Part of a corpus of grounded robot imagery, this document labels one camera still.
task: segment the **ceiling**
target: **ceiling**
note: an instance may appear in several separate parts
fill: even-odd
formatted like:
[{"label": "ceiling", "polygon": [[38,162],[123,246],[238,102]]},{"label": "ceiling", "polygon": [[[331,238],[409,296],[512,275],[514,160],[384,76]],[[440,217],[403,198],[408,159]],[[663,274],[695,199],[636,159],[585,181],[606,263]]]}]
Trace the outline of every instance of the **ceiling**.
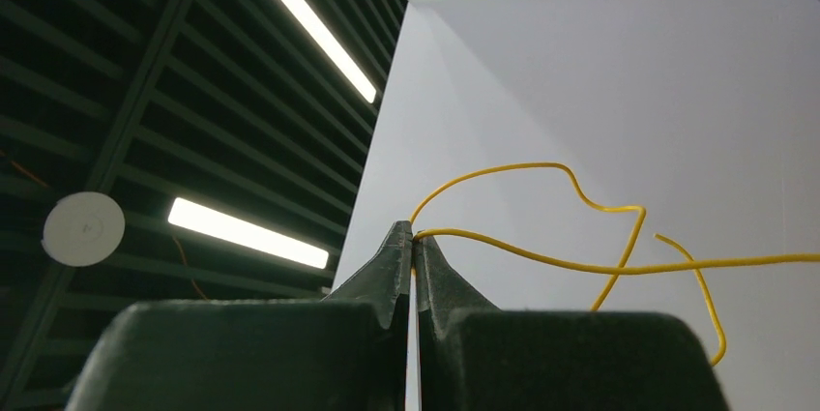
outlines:
[{"label": "ceiling", "polygon": [[[377,87],[374,104],[278,0],[0,0],[3,409],[64,403],[134,301],[317,298],[331,285],[406,2],[308,1]],[[111,257],[81,269],[39,243],[76,191],[109,194],[127,224]],[[177,196],[330,262],[172,227]]]}]

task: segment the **white wall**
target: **white wall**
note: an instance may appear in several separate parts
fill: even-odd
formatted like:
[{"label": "white wall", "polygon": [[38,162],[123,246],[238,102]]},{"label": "white wall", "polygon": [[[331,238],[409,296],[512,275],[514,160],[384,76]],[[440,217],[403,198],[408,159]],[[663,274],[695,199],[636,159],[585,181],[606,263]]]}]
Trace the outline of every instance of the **white wall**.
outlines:
[{"label": "white wall", "polygon": [[[656,231],[695,258],[820,252],[818,126],[813,0],[411,2],[337,285],[437,186],[517,161],[565,162],[593,199],[645,205],[632,264],[681,260]],[[472,229],[614,265],[632,220],[585,208],[547,170],[457,186],[415,228]],[[586,309],[606,279],[439,243],[502,308]],[[733,409],[817,409],[820,265],[706,279],[729,338],[717,374]],[[692,274],[623,278],[604,308],[673,313],[717,349]]]}]

